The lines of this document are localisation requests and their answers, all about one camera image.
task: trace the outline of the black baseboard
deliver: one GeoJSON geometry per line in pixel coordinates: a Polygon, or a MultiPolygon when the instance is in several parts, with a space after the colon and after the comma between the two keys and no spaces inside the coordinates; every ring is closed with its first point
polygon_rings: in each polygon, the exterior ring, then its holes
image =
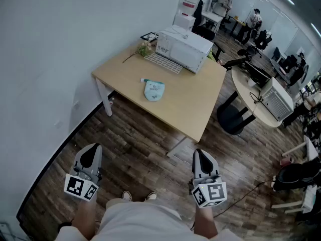
{"type": "MultiPolygon", "coordinates": [[[[108,98],[110,99],[111,97],[113,97],[115,94],[117,94],[116,91],[113,91],[108,98]]],[[[26,230],[26,228],[23,227],[22,225],[22,221],[19,218],[21,212],[23,211],[29,197],[31,196],[32,192],[34,191],[34,189],[36,188],[38,182],[41,180],[42,176],[44,175],[44,173],[46,172],[46,170],[49,168],[49,166],[54,162],[54,160],[57,158],[57,156],[60,154],[60,152],[65,148],[65,146],[69,143],[69,141],[76,135],[76,133],[86,124],[86,122],[103,106],[103,103],[101,102],[76,128],[75,130],[66,138],[66,140],[63,142],[63,144],[57,149],[57,151],[54,153],[54,155],[50,158],[49,162],[44,166],[44,168],[42,169],[42,171],[40,172],[40,174],[38,175],[38,177],[36,178],[36,180],[34,181],[34,183],[32,184],[31,188],[29,189],[26,197],[24,198],[24,200],[22,201],[22,204],[17,212],[17,220],[20,223],[20,227],[23,229],[23,231],[28,235],[28,231],[26,230]]]]}

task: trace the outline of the white shoe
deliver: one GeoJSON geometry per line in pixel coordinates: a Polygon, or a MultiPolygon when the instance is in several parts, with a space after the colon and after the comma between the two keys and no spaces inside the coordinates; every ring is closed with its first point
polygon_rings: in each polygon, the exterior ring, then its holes
{"type": "Polygon", "coordinates": [[[131,193],[129,191],[124,191],[122,194],[122,199],[132,202],[132,196],[131,193]]]}
{"type": "Polygon", "coordinates": [[[145,201],[147,201],[147,200],[156,200],[156,197],[157,197],[157,194],[155,192],[152,192],[146,197],[145,201]]]}

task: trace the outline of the round table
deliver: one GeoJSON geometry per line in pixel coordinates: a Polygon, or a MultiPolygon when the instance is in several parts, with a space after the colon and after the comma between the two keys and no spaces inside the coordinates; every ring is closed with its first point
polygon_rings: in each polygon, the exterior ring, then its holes
{"type": "Polygon", "coordinates": [[[254,87],[249,87],[247,84],[249,77],[238,68],[233,68],[231,74],[236,91],[217,109],[217,119],[221,127],[229,134],[238,135],[246,125],[256,118],[268,127],[276,128],[280,126],[282,122],[278,122],[262,103],[254,103],[250,92],[259,97],[259,86],[256,84],[254,87]],[[231,105],[238,96],[245,104],[241,111],[231,105]],[[252,115],[243,119],[243,114],[248,110],[252,115]]]}

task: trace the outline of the red label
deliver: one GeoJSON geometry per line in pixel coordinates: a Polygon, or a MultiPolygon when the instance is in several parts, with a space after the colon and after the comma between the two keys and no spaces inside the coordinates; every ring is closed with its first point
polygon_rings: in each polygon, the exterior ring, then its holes
{"type": "Polygon", "coordinates": [[[183,5],[184,5],[184,6],[187,6],[187,7],[190,7],[190,8],[194,8],[194,7],[195,7],[195,5],[191,5],[191,4],[188,4],[188,3],[186,3],[186,2],[183,2],[183,5]]]}

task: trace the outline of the white marker cube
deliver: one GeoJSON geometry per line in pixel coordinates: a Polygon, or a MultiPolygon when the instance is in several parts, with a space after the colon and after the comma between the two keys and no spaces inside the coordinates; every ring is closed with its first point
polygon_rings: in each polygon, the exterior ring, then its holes
{"type": "Polygon", "coordinates": [[[216,206],[227,199],[226,183],[198,184],[192,195],[198,207],[216,206]]]}
{"type": "Polygon", "coordinates": [[[98,186],[89,180],[66,174],[64,191],[67,194],[90,201],[97,192],[98,186]]]}

